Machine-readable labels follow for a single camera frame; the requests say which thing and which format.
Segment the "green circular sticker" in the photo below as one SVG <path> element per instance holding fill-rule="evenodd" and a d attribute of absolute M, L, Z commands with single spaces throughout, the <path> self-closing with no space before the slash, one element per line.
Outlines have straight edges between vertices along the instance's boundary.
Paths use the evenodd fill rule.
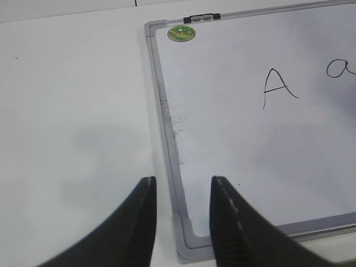
<path fill-rule="evenodd" d="M 189 26 L 176 26 L 168 31 L 168 38 L 175 42 L 190 41 L 195 35 L 195 30 Z"/>

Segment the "white writing surface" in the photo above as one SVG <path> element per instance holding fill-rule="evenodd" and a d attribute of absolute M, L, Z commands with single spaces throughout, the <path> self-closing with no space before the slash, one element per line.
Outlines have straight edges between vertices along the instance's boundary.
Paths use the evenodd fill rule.
<path fill-rule="evenodd" d="M 209 234 L 213 175 L 274 225 L 356 211 L 355 14 L 345 5 L 192 24 L 185 43 L 157 30 L 196 235 Z"/>

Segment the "black plastic claw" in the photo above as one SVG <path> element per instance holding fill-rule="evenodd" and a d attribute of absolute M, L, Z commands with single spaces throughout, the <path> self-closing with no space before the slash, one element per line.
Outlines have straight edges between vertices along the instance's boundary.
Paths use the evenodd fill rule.
<path fill-rule="evenodd" d="M 225 177 L 211 181 L 210 234 L 218 267 L 336 266 L 266 221 Z"/>
<path fill-rule="evenodd" d="M 148 267 L 156 235 L 156 179 L 143 178 L 97 229 L 39 267 Z"/>

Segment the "white table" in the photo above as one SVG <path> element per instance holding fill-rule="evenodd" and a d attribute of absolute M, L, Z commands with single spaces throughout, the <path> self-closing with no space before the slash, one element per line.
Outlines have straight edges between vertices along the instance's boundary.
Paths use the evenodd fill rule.
<path fill-rule="evenodd" d="M 0 266 L 53 257 L 150 175 L 158 186 L 151 266 L 180 266 L 144 23 L 302 2 L 190 0 L 0 24 L 0 119 L 15 121 L 0 134 L 11 140 L 0 142 Z M 356 233 L 303 245 L 338 262 L 356 258 Z"/>

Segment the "black marker writing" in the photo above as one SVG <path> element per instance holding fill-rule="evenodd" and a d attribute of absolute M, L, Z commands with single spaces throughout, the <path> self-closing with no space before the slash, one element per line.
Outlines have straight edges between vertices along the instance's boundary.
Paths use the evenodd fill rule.
<path fill-rule="evenodd" d="M 274 89 L 267 90 L 267 82 L 268 82 L 269 76 L 271 75 L 272 72 L 277 73 L 278 77 L 280 78 L 281 82 L 283 83 L 283 86 L 278 87 L 278 88 L 274 88 Z M 266 94 L 269 93 L 269 92 L 276 91 L 276 90 L 278 90 L 278 89 L 282 89 L 282 88 L 285 88 L 293 97 L 299 98 L 298 96 L 294 95 L 294 94 L 288 89 L 288 85 L 285 84 L 285 82 L 284 82 L 284 80 L 283 80 L 281 74 L 280 74 L 277 70 L 275 70 L 274 68 L 271 68 L 271 70 L 268 72 L 267 79 L 266 79 L 266 82 L 265 82 L 265 91 L 264 91 L 264 93 L 265 93 L 265 102 L 264 102 L 264 104 L 263 104 L 263 108 L 262 108 L 263 110 L 264 110 L 265 107 L 266 107 Z"/>
<path fill-rule="evenodd" d="M 342 69 L 342 71 L 340 72 L 340 74 L 338 74 L 338 75 L 336 75 L 336 76 L 332 76 L 332 75 L 330 74 L 330 66 L 331 66 L 334 62 L 339 62 L 339 61 L 341 61 L 341 62 L 344 63 L 344 64 L 343 64 L 343 69 Z M 331 61 L 331 62 L 328 64 L 328 67 L 327 67 L 327 75 L 328 75 L 330 78 L 339 78 L 342 74 L 344 74 L 345 71 L 348 71 L 349 73 L 356 75 L 355 72 L 352 72 L 351 70 L 349 70 L 349 67 L 348 67 L 348 66 L 349 66 L 349 62 L 348 62 L 347 60 L 333 60 L 333 61 Z"/>

